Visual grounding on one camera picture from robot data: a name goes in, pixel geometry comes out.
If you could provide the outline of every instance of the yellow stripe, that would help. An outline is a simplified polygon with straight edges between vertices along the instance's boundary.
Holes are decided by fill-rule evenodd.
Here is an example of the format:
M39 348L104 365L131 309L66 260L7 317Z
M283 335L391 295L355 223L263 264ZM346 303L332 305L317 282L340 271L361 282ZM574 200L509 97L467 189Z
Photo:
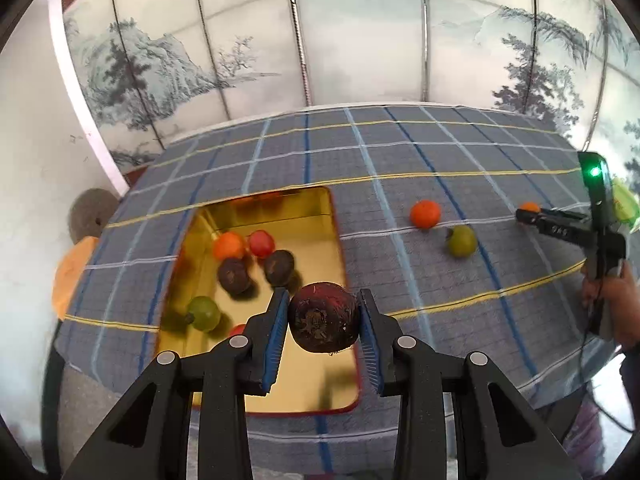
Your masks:
M565 174L565 173L573 173L574 171L580 171L580 168L572 168L570 170L514 170L514 171L451 171L451 172L437 172L430 173L428 171L420 172L420 173L390 173L383 174L378 176L354 176L350 178L336 178L334 180L322 180L320 182L311 182L309 184L295 184L292 186L279 187L276 189L267 189L265 191L261 191L261 193L267 193L272 191L286 191L291 189L303 189L305 187L313 187L313 186L336 186L337 184L351 184L353 182L367 182L369 180L374 179L390 179L390 178L418 178L422 176L481 176L481 175L520 175L520 174ZM155 213L151 213L145 216L137 216L135 218L130 218L129 220L123 220L122 222L114 222L112 224L105 225L105 229L112 229L114 227L123 227L125 225L135 224L137 222L142 222L143 220L149 220L151 218L157 218L159 216L171 215L174 213L179 213L182 211L187 211L189 209L196 209L199 207L203 207L206 205L216 204L218 202L225 202L226 200L233 200L235 198L241 198L245 195L235 195L235 196L227 196L225 198L219 198L216 200L209 200L207 202L198 202L195 204L184 205L181 207L175 207L173 209L165 209L163 211L157 211Z
M549 130L539 130L536 128L523 128L522 126L507 126L507 125L503 125L503 124L488 124L488 123L460 123L457 121L392 121L390 119L386 119L386 120L381 120L381 121L364 121L361 123L353 123L356 126L367 126L370 124L384 124L384 123L393 123L393 124L436 124L436 123L440 123L440 124L460 124L460 125L466 125L466 126L491 126L492 128L514 128L516 130L527 130L527 131L531 131L531 132L540 132L543 134L555 134L557 135L557 132L552 132ZM313 131L313 130L327 130L329 128L344 128L344 127L351 127L352 124L351 123L341 123L341 124L327 124L325 126L311 126L309 128L292 128L290 130L284 130L282 132L275 132L273 134L266 134L264 135L263 138L268 139L270 137L277 137L280 135L287 135L287 134L292 134L295 132L304 132L304 131ZM224 148L226 146L234 146L236 144L243 144L244 142L252 142L252 140L258 140L260 139L260 137L250 137L249 139L241 139L241 140L234 140L233 142L225 142L224 144L219 144L218 146L211 146L210 148L202 148L200 150L194 150L191 153L188 153L186 155L181 155L181 156L177 156L176 158L171 158L170 160L164 160L162 162L158 162L157 164L152 164L150 166L150 168L160 168L161 166L166 166L167 164L171 164L172 162L176 162L177 160L182 160L183 158L189 158L190 156L194 156L197 155L199 153L206 153L206 152L211 152L212 150L217 150L219 148Z
M65 319L75 321L76 323L119 328L120 330L132 330L134 332L157 332L159 330L158 326L124 323L121 321L102 321L101 319L89 319L87 317L72 316L71 314L66 314Z
M572 265L565 270L560 270L548 276L544 276L530 282L521 283L519 285L508 286L507 288L501 288L500 290L489 290L487 292L481 292L480 294L476 294L475 296L469 296L468 298L463 298L462 300L449 301L448 303L439 303L423 306L420 308L398 310L388 315L393 316L396 319L403 319L406 317L417 316L419 312L442 312L444 310L455 310L457 308L462 308L471 304L480 303L481 301L496 300L503 296L512 296L513 294L525 292L526 290L531 290L532 288L536 288L541 285L546 285L547 283L571 274L572 272L579 270L582 267L583 263L584 260L581 260L580 262L577 262L575 265Z
M402 319L405 317L417 316L419 312L442 312L444 310L453 310L456 308L462 308L464 306L469 306L474 303L480 303L481 301L486 300L495 300L500 298L501 296L512 296L514 294L518 294L520 292L525 292L526 290L531 290L532 288L536 288L538 286L546 285L554 280L558 280L563 276L571 274L576 270L582 267L582 264L585 260L581 260L571 267L566 268L565 270L560 270L558 272L554 272L548 276L544 276L542 278L538 278L536 280L531 280L530 282L521 283L519 285L508 286L507 288L501 288L500 290L489 290L487 292L482 292L480 294L476 294L474 296L470 296L468 298L463 298L462 300L450 301L449 303L440 303L434 305L424 306L418 309L409 308L405 310L398 310L396 312L392 312L388 314L388 316L395 317L396 319ZM65 319L75 321L77 323L83 323L94 326L105 326L107 328L119 328L120 330L133 330L136 332L158 332L158 326L151 325L142 325L135 323L124 323L120 321L102 321L98 319L89 319L86 317L72 316L71 314L67 314Z

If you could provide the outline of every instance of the white wall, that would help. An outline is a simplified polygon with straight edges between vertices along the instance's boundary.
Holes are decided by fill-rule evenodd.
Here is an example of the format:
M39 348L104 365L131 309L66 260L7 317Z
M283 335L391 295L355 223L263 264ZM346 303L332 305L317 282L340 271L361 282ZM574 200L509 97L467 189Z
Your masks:
M51 284L71 247L68 210L114 192L74 113L54 55L47 0L35 0L0 54L0 413L36 464L52 331Z

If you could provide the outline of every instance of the dark brown fruit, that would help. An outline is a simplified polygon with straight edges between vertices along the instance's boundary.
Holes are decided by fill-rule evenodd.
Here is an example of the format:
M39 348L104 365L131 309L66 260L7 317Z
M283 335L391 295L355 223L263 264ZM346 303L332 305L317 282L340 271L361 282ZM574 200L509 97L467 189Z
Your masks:
M291 281L296 261L284 249L273 251L264 261L264 275L273 286L287 286Z
M360 311L354 296L335 283L305 285L291 298L291 335L307 352L339 352L355 343Z
M238 296L252 286L244 262L239 258L226 258L218 267L218 281L232 296Z

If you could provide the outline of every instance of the metal tin tray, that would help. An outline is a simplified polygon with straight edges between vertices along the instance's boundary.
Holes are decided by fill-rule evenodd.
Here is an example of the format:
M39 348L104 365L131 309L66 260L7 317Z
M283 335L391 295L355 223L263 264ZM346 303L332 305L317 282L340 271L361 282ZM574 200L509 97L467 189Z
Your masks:
M229 336L238 324L263 312L271 286L262 267L249 258L248 272L255 294L234 300L216 279L219 262L212 242L226 231L247 237L257 229L273 236L277 249L289 250L296 259L295 286L334 282L346 287L340 240L331 193L325 187L267 192L204 206L199 209L182 244L162 314L157 352L173 350L180 356L209 351ZM185 326L176 330L175 319L186 313L194 296L210 296L223 313L218 327L203 333ZM294 415L344 412L355 407L360 393L353 348L337 354L313 354L300 348L289 331L282 352L277 382L266 397L245 397L247 413ZM199 405L196 394L194 405Z

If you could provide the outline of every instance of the plaid tablecloth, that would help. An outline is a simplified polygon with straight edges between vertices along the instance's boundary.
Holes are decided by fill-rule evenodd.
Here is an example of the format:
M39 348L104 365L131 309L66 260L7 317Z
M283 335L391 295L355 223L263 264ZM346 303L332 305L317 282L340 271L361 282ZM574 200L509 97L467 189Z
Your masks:
M577 387L583 256L516 225L513 212L529 200L587 210L577 168L575 150L552 125L465 107L312 110L191 137L148 168L107 225L56 348L124 392L154 357L162 300L196 208L323 184L354 291L369 287L383 313L439 352L485 352L534 406L546 404ZM440 225L426 233L408 221L424 198L442 206ZM441 228L460 223L479 240L462 261L442 250ZM633 239L632 257L638 248ZM611 351L590 341L585 375ZM363 385L349 413L249 417L254 465L310 474L390 467L398 399L377 398L366 378Z

